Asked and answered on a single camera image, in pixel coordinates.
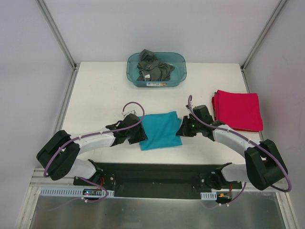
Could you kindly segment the teal t shirt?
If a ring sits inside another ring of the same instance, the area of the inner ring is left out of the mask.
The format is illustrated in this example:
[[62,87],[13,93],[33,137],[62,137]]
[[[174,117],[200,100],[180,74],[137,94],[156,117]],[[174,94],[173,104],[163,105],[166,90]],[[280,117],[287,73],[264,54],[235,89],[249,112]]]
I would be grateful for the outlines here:
[[181,137],[176,133],[182,120],[176,111],[164,114],[147,114],[142,121],[147,140],[140,142],[142,151],[181,146]]

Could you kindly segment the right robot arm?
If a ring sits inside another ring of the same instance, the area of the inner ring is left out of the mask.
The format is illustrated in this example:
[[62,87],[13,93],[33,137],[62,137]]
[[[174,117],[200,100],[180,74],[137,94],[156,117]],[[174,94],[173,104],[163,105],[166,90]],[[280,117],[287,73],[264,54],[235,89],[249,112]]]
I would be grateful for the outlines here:
[[229,147],[245,159],[243,165],[229,162],[218,167],[206,177],[208,187],[220,190],[233,182],[244,182],[251,183],[258,190],[272,187],[282,192],[291,191],[288,170],[272,140],[251,140],[224,122],[213,120],[205,105],[190,108],[189,111],[182,119],[177,136],[194,137],[202,134],[213,142]]

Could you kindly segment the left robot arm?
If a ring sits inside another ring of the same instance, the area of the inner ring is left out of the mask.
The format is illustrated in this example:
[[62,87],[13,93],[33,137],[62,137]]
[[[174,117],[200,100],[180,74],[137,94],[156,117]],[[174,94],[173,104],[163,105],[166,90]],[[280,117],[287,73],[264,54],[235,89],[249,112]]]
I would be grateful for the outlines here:
[[72,136],[58,131],[38,152],[36,158],[44,168],[44,177],[59,180],[65,176],[78,177],[95,186],[102,180],[102,169],[92,160],[78,155],[102,147],[113,147],[128,141],[139,143],[148,137],[142,125],[143,116],[128,114],[123,120],[107,125],[100,131]]

